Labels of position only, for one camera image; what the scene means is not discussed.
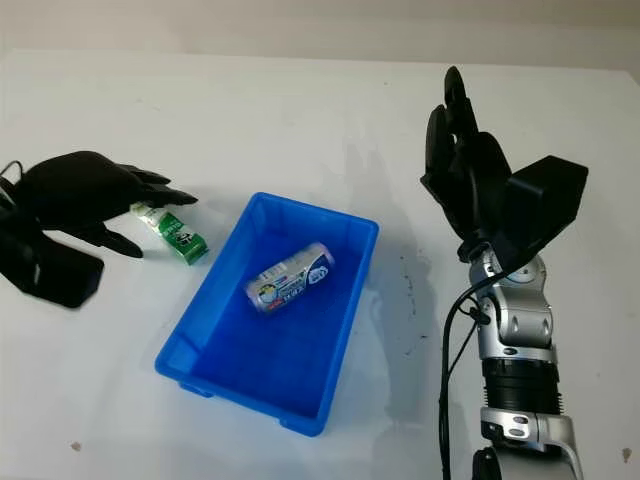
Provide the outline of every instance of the white table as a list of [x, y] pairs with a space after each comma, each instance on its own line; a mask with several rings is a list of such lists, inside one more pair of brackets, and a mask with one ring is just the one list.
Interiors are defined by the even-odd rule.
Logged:
[[[183, 266], [124, 216], [111, 227], [139, 242], [147, 258], [83, 246], [106, 270], [81, 310], [1, 281], [2, 478], [439, 478], [441, 325], [467, 286], [467, 267], [418, 178], [445, 65], [15, 51], [1, 68], [0, 163], [30, 166], [92, 149], [161, 172], [199, 196], [179, 216], [213, 250]], [[621, 72], [467, 66], [462, 73], [481, 128], [496, 135], [514, 169], [548, 153], [590, 168], [577, 221], [543, 252], [546, 294], [586, 477], [636, 479], [640, 88]], [[153, 370], [258, 190], [381, 226], [318, 438], [190, 394]], [[467, 324], [459, 320], [454, 345]], [[469, 478], [471, 455], [486, 444], [474, 344], [451, 387], [457, 479]], [[623, 448], [637, 452], [627, 463]]]

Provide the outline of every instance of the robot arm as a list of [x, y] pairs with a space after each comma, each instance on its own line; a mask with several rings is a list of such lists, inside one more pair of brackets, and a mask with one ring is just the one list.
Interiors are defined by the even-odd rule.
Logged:
[[[499, 271], [495, 255], [487, 250], [472, 264], [471, 282]], [[545, 279], [544, 263], [536, 256], [478, 292], [482, 312], [489, 319], [478, 327], [487, 403], [480, 414], [481, 432], [493, 448], [476, 453], [474, 480], [535, 478], [523, 476], [528, 466], [516, 468], [532, 462], [535, 466], [530, 468], [545, 472], [544, 478], [583, 478], [573, 423], [562, 415]], [[545, 471], [545, 462], [554, 468]], [[488, 475], [492, 468], [500, 476]]]
[[482, 435], [492, 447], [474, 456], [474, 480], [582, 480], [571, 419], [562, 415], [537, 253], [577, 215], [587, 177], [581, 165], [548, 156], [512, 173], [498, 142], [479, 132], [462, 77], [451, 67], [445, 105], [431, 113], [420, 179], [462, 239], [473, 287], [454, 303], [444, 328], [440, 395], [443, 477], [450, 479], [448, 337], [457, 307], [478, 299], [478, 342], [487, 406]]
[[104, 221], [132, 203], [191, 204], [169, 179], [95, 152], [75, 152], [41, 162], [12, 184], [0, 173], [0, 274], [22, 292], [68, 308], [80, 307], [97, 289], [104, 263], [53, 241], [60, 230], [130, 257], [142, 250], [108, 230]]

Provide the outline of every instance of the can label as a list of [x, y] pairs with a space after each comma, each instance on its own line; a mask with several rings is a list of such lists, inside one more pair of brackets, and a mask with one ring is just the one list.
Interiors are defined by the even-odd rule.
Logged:
[[164, 238], [189, 265], [207, 253], [204, 239], [166, 209], [136, 203], [131, 211]]
[[313, 243], [251, 280], [245, 291], [260, 311], [272, 312], [326, 278], [334, 260], [321, 243]]

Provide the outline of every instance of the wall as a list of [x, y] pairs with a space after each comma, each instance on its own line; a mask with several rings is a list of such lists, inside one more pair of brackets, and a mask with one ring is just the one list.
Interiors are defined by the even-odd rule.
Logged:
[[0, 0], [0, 33], [3, 51], [551, 65], [640, 79], [635, 0]]

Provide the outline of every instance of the blue container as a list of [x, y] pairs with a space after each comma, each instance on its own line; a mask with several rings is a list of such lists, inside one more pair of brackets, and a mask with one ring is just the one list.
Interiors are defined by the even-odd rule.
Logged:
[[[378, 226], [256, 193], [156, 359], [186, 390], [272, 415], [304, 435], [324, 429]], [[329, 276], [277, 312], [255, 310], [245, 283], [312, 242]]]

